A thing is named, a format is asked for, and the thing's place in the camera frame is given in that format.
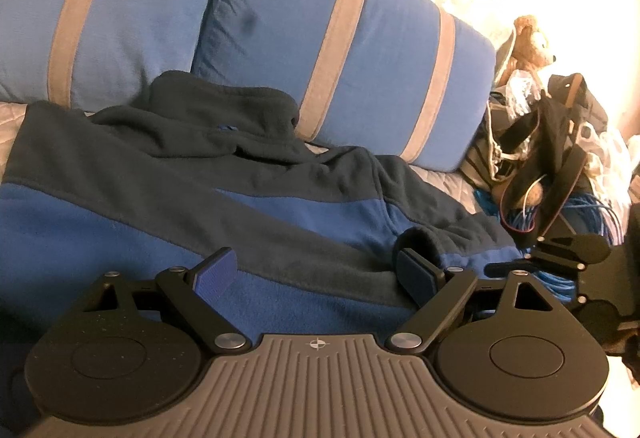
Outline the right blue striped cushion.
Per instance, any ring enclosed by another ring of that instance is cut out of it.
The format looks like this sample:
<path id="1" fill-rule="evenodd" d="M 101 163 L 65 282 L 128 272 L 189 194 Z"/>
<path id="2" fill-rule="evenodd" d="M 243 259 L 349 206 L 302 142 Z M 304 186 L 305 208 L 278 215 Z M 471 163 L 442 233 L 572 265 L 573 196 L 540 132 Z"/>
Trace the right blue striped cushion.
<path id="1" fill-rule="evenodd" d="M 430 0 L 212 0 L 194 73 L 285 92 L 299 138 L 451 172 L 494 80 L 491 42 Z"/>

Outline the brown teddy bear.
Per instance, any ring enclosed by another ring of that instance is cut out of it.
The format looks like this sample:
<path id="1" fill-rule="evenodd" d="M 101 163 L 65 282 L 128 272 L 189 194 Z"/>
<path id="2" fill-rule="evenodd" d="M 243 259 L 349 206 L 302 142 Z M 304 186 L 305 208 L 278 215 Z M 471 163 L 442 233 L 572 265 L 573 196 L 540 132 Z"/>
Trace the brown teddy bear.
<path id="1" fill-rule="evenodd" d="M 556 61 L 547 35 L 536 16 L 519 16 L 513 22 L 513 31 L 509 57 L 498 69 L 496 85 L 504 86 L 515 71 L 524 71 L 542 88 L 540 72 Z"/>

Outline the striped knit garment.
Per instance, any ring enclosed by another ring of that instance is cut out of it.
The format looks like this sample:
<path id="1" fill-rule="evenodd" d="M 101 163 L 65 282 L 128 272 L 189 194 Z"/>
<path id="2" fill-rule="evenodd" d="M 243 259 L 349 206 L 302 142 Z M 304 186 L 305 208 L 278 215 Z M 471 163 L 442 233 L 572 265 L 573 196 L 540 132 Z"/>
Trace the striped knit garment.
<path id="1" fill-rule="evenodd" d="M 492 92 L 475 138 L 459 167 L 463 178 L 473 187 L 490 192 L 514 172 L 514 159 L 503 156 L 499 143 L 500 136 L 512 123 L 503 100 Z"/>

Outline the left blue striped cushion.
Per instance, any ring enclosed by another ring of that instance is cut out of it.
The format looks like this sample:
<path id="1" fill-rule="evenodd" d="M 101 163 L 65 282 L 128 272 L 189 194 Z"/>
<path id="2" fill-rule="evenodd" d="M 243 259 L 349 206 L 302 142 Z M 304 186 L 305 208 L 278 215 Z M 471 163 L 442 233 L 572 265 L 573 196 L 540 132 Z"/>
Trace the left blue striped cushion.
<path id="1" fill-rule="evenodd" d="M 89 112 L 189 71 L 209 0 L 1 0 L 1 98 Z"/>

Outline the grey quilted bed cover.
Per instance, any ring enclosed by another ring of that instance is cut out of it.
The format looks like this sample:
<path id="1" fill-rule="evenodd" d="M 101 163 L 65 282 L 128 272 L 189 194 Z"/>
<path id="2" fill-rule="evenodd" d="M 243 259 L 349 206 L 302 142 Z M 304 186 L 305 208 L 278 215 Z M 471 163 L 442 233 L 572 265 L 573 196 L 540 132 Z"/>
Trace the grey quilted bed cover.
<path id="1" fill-rule="evenodd" d="M 26 104 L 2 102 L 0 112 L 0 177 L 3 177 L 15 138 L 21 128 Z M 411 169 L 427 184 L 431 184 L 458 201 L 470 214 L 480 211 L 474 189 L 457 172 L 435 172 L 411 165 Z"/>

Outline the blue and navy fleece jacket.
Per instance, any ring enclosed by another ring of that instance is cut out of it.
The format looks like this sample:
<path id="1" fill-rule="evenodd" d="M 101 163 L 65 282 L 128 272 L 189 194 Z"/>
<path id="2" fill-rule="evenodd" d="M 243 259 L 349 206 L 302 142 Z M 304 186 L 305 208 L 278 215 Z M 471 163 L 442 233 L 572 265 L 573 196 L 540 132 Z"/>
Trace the blue and navy fleece jacket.
<path id="1" fill-rule="evenodd" d="M 470 409 L 386 340 L 418 310 L 412 248 L 477 277 L 518 254 L 396 156 L 312 152 L 269 88 L 183 72 L 143 108 L 31 104 L 1 185 L 6 437 L 467 437 Z M 163 321 L 155 277 L 230 247 L 214 308 L 252 342 L 203 352 Z"/>

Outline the clear plastic wrapped bundle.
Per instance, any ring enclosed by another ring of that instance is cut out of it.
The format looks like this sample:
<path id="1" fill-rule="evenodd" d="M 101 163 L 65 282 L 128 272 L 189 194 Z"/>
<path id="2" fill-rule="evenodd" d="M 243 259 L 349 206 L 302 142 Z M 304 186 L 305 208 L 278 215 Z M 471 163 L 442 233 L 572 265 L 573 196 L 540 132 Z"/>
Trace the clear plastic wrapped bundle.
<path id="1" fill-rule="evenodd" d="M 540 86 L 523 70 L 515 70 L 505 85 L 491 91 L 491 135 L 502 154 L 526 152 L 525 141 L 539 125 L 534 109 L 541 97 Z"/>

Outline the blue striped cushion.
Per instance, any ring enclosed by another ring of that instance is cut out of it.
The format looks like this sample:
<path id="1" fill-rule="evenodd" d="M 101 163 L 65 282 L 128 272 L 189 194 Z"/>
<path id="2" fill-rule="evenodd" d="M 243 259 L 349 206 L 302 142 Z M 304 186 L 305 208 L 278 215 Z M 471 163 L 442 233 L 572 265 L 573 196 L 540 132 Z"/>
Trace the blue striped cushion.
<path id="1" fill-rule="evenodd" d="M 209 0 L 1 0 L 1 98 L 89 112 L 189 71 Z"/>
<path id="2" fill-rule="evenodd" d="M 212 0 L 194 73 L 285 92 L 299 138 L 451 172 L 494 80 L 491 42 L 430 0 Z"/>

